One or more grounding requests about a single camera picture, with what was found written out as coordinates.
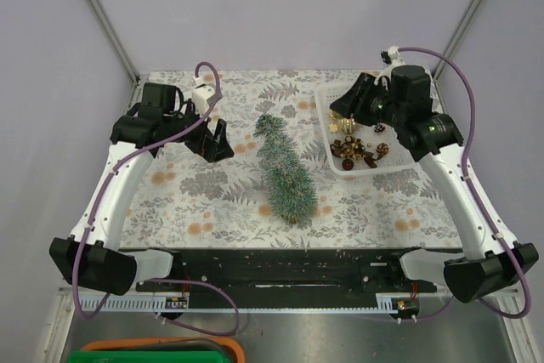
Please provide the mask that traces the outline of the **small green christmas tree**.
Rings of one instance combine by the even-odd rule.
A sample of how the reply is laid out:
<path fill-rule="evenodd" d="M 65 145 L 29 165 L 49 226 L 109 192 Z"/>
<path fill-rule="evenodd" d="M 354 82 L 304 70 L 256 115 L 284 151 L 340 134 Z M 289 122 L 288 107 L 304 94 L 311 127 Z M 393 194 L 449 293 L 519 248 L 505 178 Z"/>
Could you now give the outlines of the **small green christmas tree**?
<path fill-rule="evenodd" d="M 253 136 L 263 141 L 263 180 L 272 213 L 288 224 L 308 224 L 318 206 L 315 182 L 286 125 L 281 117 L 262 114 Z"/>

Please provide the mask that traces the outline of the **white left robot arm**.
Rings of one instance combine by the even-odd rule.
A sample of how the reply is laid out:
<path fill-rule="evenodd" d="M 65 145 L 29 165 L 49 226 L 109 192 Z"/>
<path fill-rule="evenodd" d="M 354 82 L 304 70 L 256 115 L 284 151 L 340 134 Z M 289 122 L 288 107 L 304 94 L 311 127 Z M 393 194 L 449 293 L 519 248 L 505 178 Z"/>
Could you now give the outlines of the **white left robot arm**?
<path fill-rule="evenodd" d="M 122 227 L 137 188 L 161 147 L 183 143 L 207 162 L 231 158 L 227 123 L 208 127 L 221 93 L 201 79 L 184 98 L 173 85 L 147 82 L 142 99 L 114 124 L 99 184 L 82 217 L 66 238 L 54 238 L 49 255 L 65 280 L 115 295 L 139 281 L 155 279 L 163 289 L 182 286 L 184 270 L 166 250 L 120 252 Z"/>

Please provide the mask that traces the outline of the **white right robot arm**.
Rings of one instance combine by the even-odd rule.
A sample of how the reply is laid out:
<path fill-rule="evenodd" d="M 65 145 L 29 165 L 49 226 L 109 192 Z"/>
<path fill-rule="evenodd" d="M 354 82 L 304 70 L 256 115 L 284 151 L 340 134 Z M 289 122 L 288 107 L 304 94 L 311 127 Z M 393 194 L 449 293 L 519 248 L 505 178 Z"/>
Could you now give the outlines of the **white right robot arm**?
<path fill-rule="evenodd" d="M 365 126 L 391 127 L 420 164 L 453 219 L 462 255 L 412 249 L 387 270 L 388 284 L 403 292 L 417 280 L 449 288 L 470 303 L 521 280 L 539 259 L 532 243 L 521 243 L 499 220 L 463 155 L 467 144 L 450 116 L 433 109 L 432 79 L 419 65 L 400 65 L 386 76 L 361 74 L 330 104 L 332 111 Z"/>

